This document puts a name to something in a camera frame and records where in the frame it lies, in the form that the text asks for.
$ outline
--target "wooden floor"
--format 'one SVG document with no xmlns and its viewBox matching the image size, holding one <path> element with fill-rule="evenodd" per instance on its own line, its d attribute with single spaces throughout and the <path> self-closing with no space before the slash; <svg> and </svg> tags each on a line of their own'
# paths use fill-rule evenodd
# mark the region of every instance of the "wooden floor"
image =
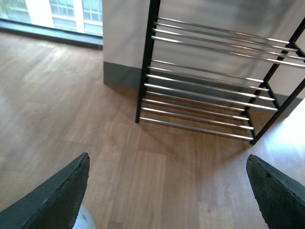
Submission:
<svg viewBox="0 0 305 229">
<path fill-rule="evenodd" d="M 267 229 L 250 154 L 305 184 L 304 118 L 279 122 L 255 146 L 136 124 L 137 91 L 102 77 L 102 51 L 0 33 L 0 210 L 82 152 L 91 158 L 83 203 L 99 229 Z"/>
</svg>

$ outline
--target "metal shoe rack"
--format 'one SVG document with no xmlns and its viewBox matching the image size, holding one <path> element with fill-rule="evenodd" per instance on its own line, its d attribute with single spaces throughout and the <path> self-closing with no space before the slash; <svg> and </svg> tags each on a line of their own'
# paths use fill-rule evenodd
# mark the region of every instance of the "metal shoe rack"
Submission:
<svg viewBox="0 0 305 229">
<path fill-rule="evenodd" d="M 285 42 L 159 17 L 159 8 L 160 0 L 151 0 L 136 122 L 141 120 L 236 137 L 254 145 L 305 87 L 304 78 L 288 99 L 279 104 L 269 85 L 281 64 L 305 69 L 305 53 L 295 43 L 305 29 L 305 18 L 291 39 Z M 172 43 L 177 48 L 188 46 L 203 52 L 219 52 L 227 57 L 239 56 L 272 64 L 262 80 L 241 77 L 153 59 L 155 41 Z M 190 70 L 215 77 L 190 74 Z M 242 79 L 243 83 L 236 83 L 236 79 Z M 271 105 L 257 104 L 259 100 Z M 249 114 L 251 108 L 274 112 L 258 133 Z"/>
</svg>

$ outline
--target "white wall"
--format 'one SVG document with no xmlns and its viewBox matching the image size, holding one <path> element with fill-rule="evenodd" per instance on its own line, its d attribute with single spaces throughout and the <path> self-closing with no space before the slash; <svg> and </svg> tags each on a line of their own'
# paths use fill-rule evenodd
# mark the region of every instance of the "white wall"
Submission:
<svg viewBox="0 0 305 229">
<path fill-rule="evenodd" d="M 104 61 L 141 68 L 148 0 L 104 0 Z M 160 16 L 192 23 L 288 40 L 305 12 L 301 0 L 162 0 Z M 298 42 L 305 48 L 305 39 Z M 262 78 L 270 63 L 156 42 L 153 58 L 201 66 L 217 71 Z M 275 93 L 289 95 L 294 73 L 305 70 L 280 67 L 270 82 Z"/>
</svg>

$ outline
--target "chrome rod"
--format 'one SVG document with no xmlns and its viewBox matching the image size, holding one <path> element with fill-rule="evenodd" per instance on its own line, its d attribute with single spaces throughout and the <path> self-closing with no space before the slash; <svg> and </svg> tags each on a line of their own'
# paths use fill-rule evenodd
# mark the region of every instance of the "chrome rod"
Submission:
<svg viewBox="0 0 305 229">
<path fill-rule="evenodd" d="M 197 33 L 197 34 L 208 35 L 208 36 L 212 36 L 212 37 L 219 37 L 219 38 L 228 39 L 228 40 L 232 40 L 232 41 L 249 43 L 249 44 L 253 44 L 253 45 L 266 46 L 269 48 L 284 50 L 284 51 L 288 51 L 288 52 L 289 51 L 292 51 L 292 52 L 298 51 L 298 49 L 281 47 L 281 46 L 266 44 L 266 43 L 262 43 L 262 42 L 244 40 L 244 39 L 240 39 L 240 38 L 236 38 L 236 37 L 232 37 L 232 36 L 220 35 L 220 34 L 215 34 L 215 33 L 210 33 L 210 32 L 203 32 L 203 31 L 199 31 L 199 30 L 190 30 L 188 28 L 173 26 L 173 25 L 168 25 L 168 24 L 162 24 L 162 23 L 158 23 L 158 22 L 155 22 L 155 25 L 168 27 L 168 28 L 172 28 L 172 29 L 177 29 L 177 30 L 182 30 L 182 31 L 187 31 L 187 32 L 193 32 L 193 33 Z"/>
<path fill-rule="evenodd" d="M 175 74 L 178 76 L 187 77 L 190 79 L 197 79 L 197 80 L 202 80 L 202 81 L 207 81 L 207 82 L 212 82 L 212 83 L 221 83 L 221 84 L 226 84 L 226 85 L 231 85 L 231 86 L 236 86 L 236 87 L 243 87 L 243 88 L 247 88 L 247 89 L 255 89 L 258 91 L 265 91 L 265 92 L 269 91 L 269 89 L 267 89 L 267 88 L 253 87 L 253 86 L 248 86 L 248 85 L 244 85 L 244 84 L 240 84 L 240 83 L 233 83 L 233 82 L 224 81 L 224 80 L 217 80 L 217 79 L 212 79 L 209 77 L 198 76 L 198 75 L 193 75 L 193 74 L 188 74 L 188 73 L 183 73 L 183 72 L 177 72 L 177 71 L 167 70 L 167 69 L 163 69 L 163 68 L 156 68 L 156 67 L 151 67 L 151 66 L 148 66 L 148 68 L 150 70 L 153 70 L 154 72 L 170 73 L 170 74 Z"/>
<path fill-rule="evenodd" d="M 194 112 L 205 113 L 205 114 L 210 114 L 210 115 L 217 115 L 217 116 L 232 118 L 232 119 L 239 119 L 239 120 L 246 120 L 246 121 L 249 120 L 249 118 L 246 118 L 246 117 L 222 114 L 222 113 L 218 113 L 218 112 L 203 110 L 203 109 L 189 107 L 189 106 L 182 106 L 182 105 L 178 105 L 178 104 L 160 102 L 160 101 L 156 101 L 156 100 L 152 100 L 152 99 L 143 98 L 142 100 L 146 103 L 156 104 L 156 105 L 161 105 L 161 106 L 166 106 L 166 107 L 172 107 L 172 108 L 177 108 L 177 109 L 181 109 L 181 110 L 194 111 Z"/>
<path fill-rule="evenodd" d="M 189 23 L 189 22 L 185 22 L 185 21 L 178 21 L 178 20 L 174 20 L 174 19 L 170 19 L 170 18 L 158 17 L 158 19 L 163 20 L 163 21 L 171 21 L 171 22 L 175 22 L 175 23 L 179 23 L 179 24 L 190 25 L 193 27 L 198 27 L 198 28 L 203 28 L 203 29 L 208 29 L 208 30 L 231 33 L 231 34 L 235 34 L 238 36 L 245 36 L 245 37 L 251 37 L 251 38 L 256 38 L 256 39 L 263 39 L 266 41 L 278 42 L 278 43 L 282 43 L 282 44 L 289 44 L 289 42 L 287 42 L 287 41 L 281 41 L 281 40 L 277 40 L 277 39 L 273 39 L 273 38 L 267 38 L 267 37 L 257 36 L 257 35 L 253 35 L 253 34 L 243 33 L 243 32 L 236 32 L 236 31 L 232 31 L 232 30 L 225 30 L 225 29 L 220 29 L 220 28 L 205 26 L 205 25 L 200 25 L 200 24 L 193 24 L 193 23 Z"/>
<path fill-rule="evenodd" d="M 254 82 L 259 82 L 259 83 L 264 82 L 263 80 L 258 80 L 258 79 L 248 78 L 248 77 L 241 77 L 238 75 L 231 75 L 231 74 L 226 74 L 226 73 L 220 73 L 220 72 L 211 71 L 211 70 L 207 70 L 207 69 L 203 69 L 203 68 L 194 68 L 194 67 L 190 67 L 190 66 L 186 66 L 186 65 L 182 65 L 182 64 L 177 64 L 177 63 L 171 63 L 171 62 L 165 62 L 165 61 L 159 61 L 159 60 L 151 60 L 151 61 L 157 62 L 157 63 L 163 63 L 163 64 L 167 64 L 167 65 L 171 65 L 171 66 L 176 66 L 176 67 L 180 67 L 180 68 L 201 71 L 201 72 L 205 72 L 205 73 L 212 73 L 212 74 L 217 74 L 217 75 L 233 77 L 233 78 L 242 79 L 242 80 L 249 80 L 249 81 L 254 81 Z"/>
<path fill-rule="evenodd" d="M 300 56 L 291 56 L 291 55 L 287 55 L 287 54 L 284 54 L 284 53 L 272 52 L 272 51 L 267 51 L 267 50 L 263 50 L 263 49 L 257 49 L 257 48 L 252 48 L 252 47 L 237 45 L 237 44 L 232 44 L 232 43 L 219 42 L 219 41 L 215 41 L 215 40 L 210 40 L 210 39 L 205 39 L 205 38 L 200 38 L 200 37 L 195 37 L 195 36 L 189 36 L 189 35 L 176 33 L 176 32 L 170 32 L 170 31 L 159 30 L 159 29 L 153 29 L 153 31 L 158 32 L 158 33 L 173 35 L 173 36 L 176 36 L 176 37 L 187 38 L 187 39 L 191 39 L 191 40 L 197 40 L 197 41 L 202 41 L 202 42 L 207 42 L 207 43 L 219 44 L 219 45 L 222 45 L 222 46 L 228 46 L 228 47 L 231 47 L 231 48 L 237 48 L 237 49 L 242 49 L 242 50 L 246 50 L 246 51 L 265 53 L 265 54 L 269 54 L 269 55 L 273 55 L 273 56 L 280 56 L 280 57 L 290 58 L 290 59 L 305 60 L 304 57 L 300 57 Z"/>
<path fill-rule="evenodd" d="M 175 83 L 182 83 L 182 84 L 186 84 L 186 85 L 191 85 L 191 86 L 196 86 L 196 87 L 201 87 L 201 88 L 207 88 L 207 89 L 214 90 L 214 91 L 219 91 L 219 92 L 238 94 L 238 95 L 247 96 L 247 97 L 251 97 L 251 98 L 258 98 L 258 99 L 264 99 L 264 100 L 270 100 L 270 101 L 275 100 L 274 98 L 270 98 L 270 97 L 259 96 L 259 95 L 243 93 L 243 92 L 236 92 L 236 91 L 227 90 L 227 89 L 223 89 L 223 88 L 219 88 L 219 87 L 207 86 L 207 85 L 203 85 L 203 84 L 199 84 L 199 83 L 192 83 L 192 82 L 188 82 L 188 81 L 175 80 L 175 79 L 171 79 L 171 78 L 167 78 L 167 77 L 163 77 L 163 76 L 157 76 L 157 75 L 151 75 L 151 74 L 146 74 L 146 76 L 149 77 L 149 78 L 153 78 L 153 79 L 158 79 L 158 80 L 163 80 L 163 81 L 171 81 L 171 82 L 175 82 Z"/>
<path fill-rule="evenodd" d="M 213 51 L 213 52 L 220 52 L 220 53 L 225 53 L 225 54 L 230 54 L 230 55 L 235 55 L 235 56 L 246 57 L 246 58 L 255 59 L 255 60 L 262 60 L 262 61 L 289 65 L 289 66 L 298 67 L 298 68 L 305 68 L 305 65 L 303 65 L 303 64 L 279 61 L 279 60 L 274 60 L 274 59 L 259 57 L 259 56 L 253 56 L 253 55 L 244 54 L 244 53 L 240 53 L 240 52 L 233 52 L 233 51 L 229 51 L 229 50 L 225 50 L 225 49 L 211 48 L 211 47 L 201 46 L 201 45 L 194 44 L 194 43 L 182 42 L 182 41 L 167 39 L 167 38 L 163 38 L 163 37 L 152 36 L 152 39 L 160 40 L 160 41 L 164 41 L 164 42 L 181 44 L 181 45 L 189 46 L 189 47 L 193 47 L 193 48 L 205 49 L 205 50 L 209 50 L 209 51 Z"/>
<path fill-rule="evenodd" d="M 229 126 L 229 127 L 236 127 L 236 128 L 241 128 L 241 129 L 253 130 L 253 127 L 251 127 L 251 126 L 225 123 L 225 122 L 215 121 L 215 120 L 212 120 L 212 119 L 190 116 L 190 115 L 186 115 L 186 114 L 178 114 L 178 113 L 173 113 L 173 112 L 160 111 L 160 110 L 157 110 L 157 109 L 151 109 L 151 108 L 146 108 L 146 107 L 142 107 L 141 110 L 146 111 L 146 112 L 152 112 L 152 113 L 159 114 L 159 115 L 167 115 L 167 116 L 170 116 L 170 117 L 177 117 L 177 118 L 194 120 L 194 121 L 198 121 L 198 122 L 213 123 L 213 124 L 216 124 L 216 125 L 224 125 L 224 126 Z"/>
<path fill-rule="evenodd" d="M 250 140 L 250 141 L 253 140 L 252 137 L 228 134 L 228 133 L 224 133 L 224 132 L 198 128 L 198 127 L 194 127 L 194 126 L 190 126 L 190 125 L 170 123 L 170 122 L 160 121 L 160 120 L 151 119 L 151 118 L 143 118 L 143 117 L 140 117 L 140 119 L 143 120 L 143 121 L 147 121 L 147 122 L 158 123 L 158 124 L 161 124 L 161 125 L 168 125 L 168 126 L 172 126 L 172 127 L 186 129 L 186 130 L 193 130 L 193 131 L 198 131 L 198 132 L 203 132 L 203 133 L 208 133 L 208 134 L 213 134 L 213 135 L 226 136 L 226 137 L 234 137 L 234 138 L 239 138 L 239 139 L 243 139 L 243 140 Z"/>
<path fill-rule="evenodd" d="M 174 96 L 174 95 L 169 95 L 169 94 L 162 94 L 162 93 L 151 92 L 151 91 L 146 91 L 146 94 L 158 96 L 158 97 L 161 97 L 161 98 L 165 97 L 165 98 L 169 98 L 169 99 L 173 99 L 173 100 L 179 100 L 179 101 L 183 101 L 183 102 L 187 101 L 187 102 L 197 103 L 197 104 L 200 104 L 200 105 L 214 106 L 214 107 L 218 107 L 218 108 L 222 108 L 222 109 L 228 109 L 228 110 L 237 111 L 237 112 L 243 112 L 244 111 L 244 109 L 242 109 L 242 108 L 224 106 L 224 105 L 219 105 L 219 104 L 213 104 L 213 103 L 208 103 L 208 102 L 203 102 L 203 101 L 200 101 L 200 100 L 194 100 L 194 99 L 188 99 L 188 98 L 181 98 L 181 97 Z"/>
<path fill-rule="evenodd" d="M 201 97 L 201 98 L 223 101 L 223 102 L 227 102 L 227 103 L 245 105 L 245 106 L 249 106 L 249 107 L 256 107 L 256 108 L 261 108 L 261 109 L 266 109 L 266 110 L 271 110 L 271 111 L 277 111 L 276 108 L 272 108 L 272 107 L 268 107 L 268 106 L 244 103 L 244 102 L 239 102 L 239 101 L 235 101 L 235 100 L 231 100 L 231 99 L 224 99 L 224 98 L 219 98 L 219 97 L 215 97 L 215 96 L 211 96 L 211 95 L 205 95 L 205 94 L 200 94 L 200 93 L 195 93 L 195 92 L 188 92 L 188 91 L 184 91 L 184 90 L 178 90 L 178 89 L 174 89 L 174 88 L 163 87 L 163 86 L 153 85 L 153 84 L 149 84 L 149 83 L 145 83 L 144 85 L 146 87 L 165 90 L 165 91 L 169 91 L 169 92 L 177 92 L 177 93 L 193 95 L 193 96 L 197 96 L 197 97 Z"/>
</svg>

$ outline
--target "baseboard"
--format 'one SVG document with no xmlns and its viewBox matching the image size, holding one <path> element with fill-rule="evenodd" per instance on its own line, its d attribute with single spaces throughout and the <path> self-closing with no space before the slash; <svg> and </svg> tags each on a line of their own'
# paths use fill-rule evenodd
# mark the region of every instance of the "baseboard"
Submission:
<svg viewBox="0 0 305 229">
<path fill-rule="evenodd" d="M 141 69 L 104 62 L 104 83 L 139 89 Z"/>
<path fill-rule="evenodd" d="M 129 87 L 129 88 L 134 88 L 138 89 L 139 84 L 140 84 L 140 77 L 141 77 L 141 69 L 140 68 L 134 68 L 134 67 L 128 67 L 125 65 L 120 65 L 120 64 L 115 64 L 115 63 L 110 63 L 110 62 L 104 62 L 104 83 L 105 84 L 112 84 L 116 86 L 123 86 L 123 87 Z M 162 86 L 173 86 L 172 83 L 168 84 L 167 82 L 162 83 Z M 196 88 L 196 87 L 189 87 L 183 85 L 175 85 L 175 88 L 178 89 L 184 89 L 184 90 L 189 90 L 192 92 L 198 92 L 200 93 L 203 89 Z M 279 104 L 283 104 L 285 100 L 288 98 L 286 95 L 282 94 L 275 94 L 277 97 L 277 100 Z M 191 96 L 188 95 L 183 95 L 185 98 L 191 98 L 194 99 Z M 232 99 L 232 100 L 239 100 L 239 97 L 236 95 L 223 95 L 226 99 Z M 293 102 L 285 109 L 283 112 L 283 115 L 289 116 L 290 113 L 300 104 L 300 102 L 303 99 L 301 98 L 296 98 L 293 100 Z M 255 104 L 259 105 L 264 105 L 264 106 L 270 106 L 274 107 L 273 103 L 266 100 L 257 100 Z"/>
<path fill-rule="evenodd" d="M 99 50 L 102 50 L 103 47 L 103 39 L 100 36 L 63 31 L 5 19 L 0 19 L 0 31 Z"/>
</svg>

